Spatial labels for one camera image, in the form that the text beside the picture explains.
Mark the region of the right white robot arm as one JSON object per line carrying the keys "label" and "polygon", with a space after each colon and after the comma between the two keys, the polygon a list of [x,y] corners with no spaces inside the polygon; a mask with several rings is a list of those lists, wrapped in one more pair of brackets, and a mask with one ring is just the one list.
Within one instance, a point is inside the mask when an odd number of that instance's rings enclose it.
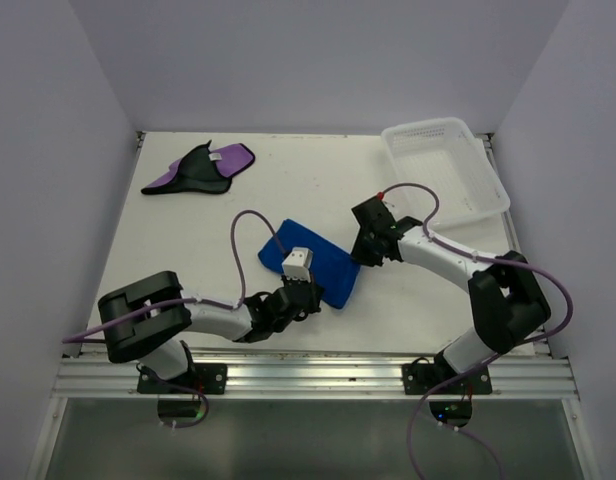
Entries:
{"label": "right white robot arm", "polygon": [[400,220],[377,197],[352,208],[359,231],[352,259],[367,267],[384,260],[422,267],[468,294],[473,326],[434,358],[433,379],[439,389],[456,392],[469,380],[469,370],[495,354],[506,354],[551,317],[551,309],[526,262],[511,250],[495,263],[475,261],[434,243],[423,223]]}

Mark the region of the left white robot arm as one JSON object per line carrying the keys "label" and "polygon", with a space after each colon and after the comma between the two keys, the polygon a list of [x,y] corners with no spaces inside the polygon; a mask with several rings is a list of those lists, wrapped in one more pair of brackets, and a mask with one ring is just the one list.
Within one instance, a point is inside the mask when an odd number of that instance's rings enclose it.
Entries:
{"label": "left white robot arm", "polygon": [[213,300],[185,297],[177,275],[163,271],[104,295],[98,310],[109,361],[138,361],[181,393],[195,383],[196,369],[188,347],[175,339],[178,334],[208,334],[235,343],[265,341],[320,312],[323,293],[313,275],[284,276],[274,292],[259,292],[235,310],[224,309]]}

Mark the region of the blue towel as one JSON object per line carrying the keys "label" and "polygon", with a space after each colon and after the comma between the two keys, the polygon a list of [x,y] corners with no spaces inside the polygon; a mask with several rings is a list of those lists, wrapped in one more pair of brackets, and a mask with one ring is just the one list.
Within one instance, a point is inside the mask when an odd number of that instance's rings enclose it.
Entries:
{"label": "blue towel", "polygon": [[342,310],[352,294],[360,265],[352,260],[349,253],[291,219],[282,222],[276,236],[286,252],[291,252],[295,247],[307,248],[312,252],[310,272],[313,283],[282,278],[286,296],[290,300],[298,300],[301,306],[313,306],[319,288],[321,302]]}

